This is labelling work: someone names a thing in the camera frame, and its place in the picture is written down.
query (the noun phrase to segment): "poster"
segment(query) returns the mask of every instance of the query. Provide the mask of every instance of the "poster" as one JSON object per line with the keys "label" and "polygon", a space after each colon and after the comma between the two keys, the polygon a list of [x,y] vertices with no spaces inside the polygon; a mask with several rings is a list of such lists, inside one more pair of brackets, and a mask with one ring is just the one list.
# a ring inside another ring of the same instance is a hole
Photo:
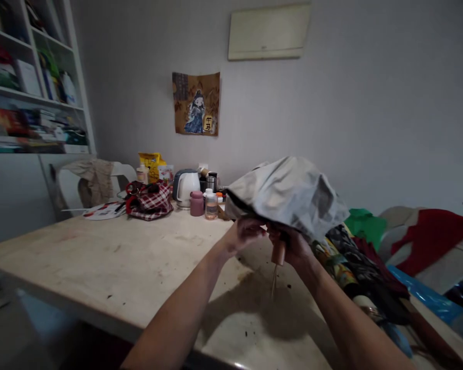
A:
{"label": "poster", "polygon": [[175,132],[218,136],[220,73],[190,76],[173,73]]}

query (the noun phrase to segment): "bottle cap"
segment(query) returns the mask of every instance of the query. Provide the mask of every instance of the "bottle cap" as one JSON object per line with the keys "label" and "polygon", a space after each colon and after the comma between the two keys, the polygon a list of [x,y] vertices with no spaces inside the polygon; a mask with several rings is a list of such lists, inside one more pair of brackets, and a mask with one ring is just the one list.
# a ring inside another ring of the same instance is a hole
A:
{"label": "bottle cap", "polygon": [[193,191],[190,193],[190,196],[193,199],[201,199],[202,198],[202,192],[201,191]]}

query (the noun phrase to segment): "yellow bag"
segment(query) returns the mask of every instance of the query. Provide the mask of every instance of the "yellow bag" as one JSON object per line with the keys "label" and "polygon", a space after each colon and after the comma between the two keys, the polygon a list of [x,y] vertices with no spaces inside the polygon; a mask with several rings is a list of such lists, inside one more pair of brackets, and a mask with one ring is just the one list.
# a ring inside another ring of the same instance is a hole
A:
{"label": "yellow bag", "polygon": [[166,165],[160,153],[139,153],[140,163],[149,168],[148,181],[157,182],[159,180],[159,165]]}

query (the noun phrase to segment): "person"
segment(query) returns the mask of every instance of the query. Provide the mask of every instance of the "person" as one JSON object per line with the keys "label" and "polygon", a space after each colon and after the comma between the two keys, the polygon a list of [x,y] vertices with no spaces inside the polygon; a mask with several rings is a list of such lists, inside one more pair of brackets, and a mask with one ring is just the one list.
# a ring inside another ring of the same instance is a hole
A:
{"label": "person", "polygon": [[190,134],[202,134],[202,120],[206,113],[204,97],[200,90],[197,90],[192,103],[189,104],[189,119],[185,124],[184,130]]}
{"label": "person", "polygon": [[[264,223],[242,218],[210,249],[166,300],[124,360],[121,369],[179,369],[197,337],[207,302],[226,261],[264,237]],[[414,368],[388,336],[346,296],[296,230],[267,224],[273,245],[280,232],[290,237],[285,261],[315,299],[347,365],[354,369]]]}

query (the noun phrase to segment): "wooden table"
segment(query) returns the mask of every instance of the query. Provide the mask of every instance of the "wooden table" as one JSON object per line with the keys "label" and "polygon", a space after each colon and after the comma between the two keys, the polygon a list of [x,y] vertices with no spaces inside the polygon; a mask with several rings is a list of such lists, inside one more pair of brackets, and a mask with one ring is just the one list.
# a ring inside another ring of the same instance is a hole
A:
{"label": "wooden table", "polygon": [[[76,217],[0,243],[0,271],[21,288],[134,342],[231,221],[175,210],[152,222]],[[250,369],[341,369],[341,355],[295,271],[274,266],[263,239],[228,261],[194,349]],[[415,306],[463,358],[463,340]],[[415,357],[419,368],[432,368]]]}

